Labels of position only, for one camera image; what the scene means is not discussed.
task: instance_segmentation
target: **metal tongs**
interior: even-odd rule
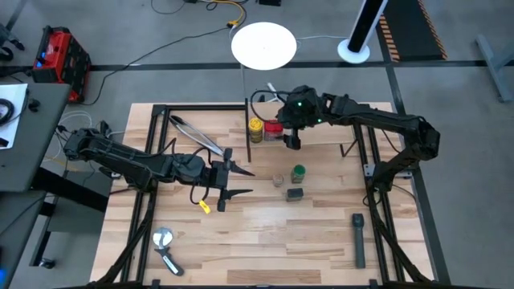
[[[219,155],[220,157],[223,157],[222,148],[220,148],[209,137],[197,130],[193,125],[186,122],[181,117],[169,116],[169,122],[172,123],[178,131],[188,136],[191,140],[196,141],[199,145],[209,149],[211,152]]]

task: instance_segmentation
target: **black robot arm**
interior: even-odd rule
[[[375,166],[372,184],[369,185],[378,190],[390,191],[396,173],[419,161],[435,158],[439,151],[439,132],[421,116],[384,112],[368,104],[358,104],[348,95],[324,93],[318,96],[314,88],[307,86],[298,87],[289,94],[277,119],[284,128],[292,130],[290,136],[284,136],[284,142],[290,149],[301,147],[299,129],[325,122],[331,125],[367,125],[403,135],[406,145],[403,151],[390,161],[381,161]]]
[[[64,153],[69,161],[95,161],[121,174],[128,185],[144,192],[157,188],[158,182],[175,181],[183,185],[219,189],[218,211],[224,211],[225,201],[237,193],[250,191],[226,190],[229,172],[253,176],[230,160],[232,149],[225,149],[223,161],[210,161],[209,158],[209,168],[195,153],[151,155],[109,140],[93,128],[74,131],[64,145]]]

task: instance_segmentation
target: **yellow lid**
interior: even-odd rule
[[[249,129],[254,132],[259,132],[263,130],[263,121],[258,119],[257,117],[252,117],[250,119],[250,124],[248,125]]]

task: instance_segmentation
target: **concrete floor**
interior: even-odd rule
[[[7,21],[16,2],[8,0],[2,4],[0,22]],[[277,22],[296,37],[345,36],[351,31],[360,3],[361,0],[295,0],[284,1],[277,8],[250,1],[246,4],[247,23]],[[177,0],[155,0],[156,7],[162,10],[173,10],[179,4]],[[426,8],[451,60],[481,59],[474,44],[478,33],[485,34],[496,49],[512,41],[512,1],[430,0],[426,1]],[[31,65],[41,28],[47,24],[70,28],[91,54],[94,64],[125,64],[174,39],[221,27],[236,13],[228,7],[208,12],[203,4],[189,4],[177,14],[159,15],[152,12],[149,0],[29,1],[13,29],[27,51],[18,53],[10,65]],[[338,42],[305,40],[295,60],[337,60]],[[369,46],[371,59],[382,60],[376,36]],[[141,61],[219,62],[235,62],[225,31],[187,40]],[[514,158],[514,108],[497,102],[497,92],[483,67],[397,68],[395,72],[407,112],[425,116],[442,134],[439,157],[423,163],[422,171],[452,283],[508,288],[514,283],[514,179],[510,169]],[[96,97],[107,73],[91,73],[87,102]],[[514,79],[514,68],[507,68],[507,76]],[[308,84],[319,92],[349,93],[360,101],[393,101],[384,68],[298,68],[245,73],[249,92],[263,88],[267,81],[284,90]],[[106,120],[115,130],[123,130],[132,103],[243,98],[239,70],[126,71],[107,80],[102,97],[94,106],[69,106],[67,110],[86,110],[95,123]],[[72,121],[69,125],[78,128],[84,122]],[[47,154],[55,154],[55,149],[56,143]],[[62,170],[53,163],[45,165]],[[90,170],[88,165],[72,165]],[[52,235],[46,257],[56,258],[59,265],[47,271],[27,266],[31,244],[39,233],[37,228],[11,287],[86,283],[98,233]]]

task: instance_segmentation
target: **small jar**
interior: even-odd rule
[[[284,127],[277,120],[270,120],[264,124],[264,140],[280,141],[283,139]]]
[[[250,131],[250,141],[254,144],[258,144],[263,141],[263,121],[257,117],[250,119],[248,124],[248,130]]]

